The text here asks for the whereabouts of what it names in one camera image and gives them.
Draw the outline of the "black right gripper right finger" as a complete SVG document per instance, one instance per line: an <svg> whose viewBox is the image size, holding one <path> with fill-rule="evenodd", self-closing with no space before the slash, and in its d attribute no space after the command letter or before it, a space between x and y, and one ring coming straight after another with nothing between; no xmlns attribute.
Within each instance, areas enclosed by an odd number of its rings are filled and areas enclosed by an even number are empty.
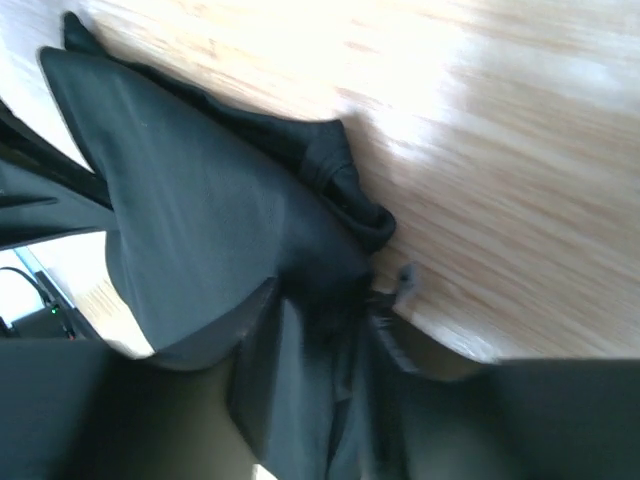
<svg viewBox="0 0 640 480"><path fill-rule="evenodd" d="M370 297L359 351L369 479L635 479L639 364L467 362Z"/></svg>

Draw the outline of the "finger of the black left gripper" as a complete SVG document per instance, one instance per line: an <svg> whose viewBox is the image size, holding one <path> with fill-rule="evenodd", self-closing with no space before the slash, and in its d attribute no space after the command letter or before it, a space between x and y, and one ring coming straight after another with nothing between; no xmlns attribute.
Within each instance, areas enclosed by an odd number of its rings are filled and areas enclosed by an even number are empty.
<svg viewBox="0 0 640 480"><path fill-rule="evenodd" d="M114 228L105 181L2 104L1 248Z"/></svg>

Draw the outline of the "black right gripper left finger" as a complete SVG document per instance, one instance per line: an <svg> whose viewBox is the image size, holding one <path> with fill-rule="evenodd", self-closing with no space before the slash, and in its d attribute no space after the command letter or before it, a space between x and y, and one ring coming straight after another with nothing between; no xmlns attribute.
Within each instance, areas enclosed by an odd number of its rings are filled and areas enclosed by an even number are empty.
<svg viewBox="0 0 640 480"><path fill-rule="evenodd" d="M97 340L3 339L5 479L285 477L290 415L278 389L277 281L192 341L132 359Z"/></svg>

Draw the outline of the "black t shirt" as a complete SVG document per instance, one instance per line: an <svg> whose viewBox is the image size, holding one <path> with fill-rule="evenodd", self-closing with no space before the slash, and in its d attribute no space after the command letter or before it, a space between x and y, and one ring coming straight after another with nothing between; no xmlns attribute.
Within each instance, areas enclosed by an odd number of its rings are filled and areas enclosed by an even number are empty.
<svg viewBox="0 0 640 480"><path fill-rule="evenodd" d="M41 67L106 184L108 274L152 361L231 359L228 411L263 466L359 478L356 350L396 222L363 192L343 124L226 105L112 56L70 12L62 33Z"/></svg>

